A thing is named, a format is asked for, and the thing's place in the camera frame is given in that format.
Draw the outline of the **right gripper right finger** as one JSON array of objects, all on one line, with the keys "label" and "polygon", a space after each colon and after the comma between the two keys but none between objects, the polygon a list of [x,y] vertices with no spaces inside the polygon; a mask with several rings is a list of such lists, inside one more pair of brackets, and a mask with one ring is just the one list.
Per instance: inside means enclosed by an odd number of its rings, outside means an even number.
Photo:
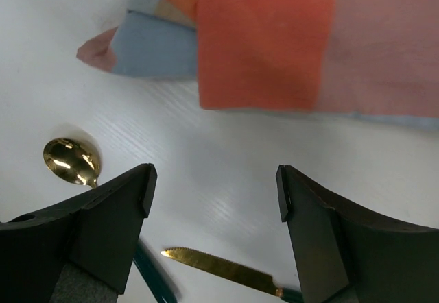
[{"label": "right gripper right finger", "polygon": [[338,195],[299,170],[276,172],[305,302],[437,302],[438,230]]}]

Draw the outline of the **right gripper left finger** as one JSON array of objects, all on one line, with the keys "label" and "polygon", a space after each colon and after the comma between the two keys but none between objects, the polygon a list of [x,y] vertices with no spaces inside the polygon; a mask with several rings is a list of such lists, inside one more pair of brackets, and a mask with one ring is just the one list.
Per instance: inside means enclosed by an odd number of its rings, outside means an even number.
[{"label": "right gripper left finger", "polygon": [[48,302],[72,266],[124,293],[157,180],[141,164],[105,184],[1,223],[1,301]]}]

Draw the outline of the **checkered orange blue cloth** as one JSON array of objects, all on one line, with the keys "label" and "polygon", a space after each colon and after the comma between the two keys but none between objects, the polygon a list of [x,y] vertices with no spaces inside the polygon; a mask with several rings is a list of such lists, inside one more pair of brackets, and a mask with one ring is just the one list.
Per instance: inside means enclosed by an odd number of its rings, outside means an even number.
[{"label": "checkered orange blue cloth", "polygon": [[207,110],[438,129],[438,0],[127,0],[77,57],[127,77],[195,77]]}]

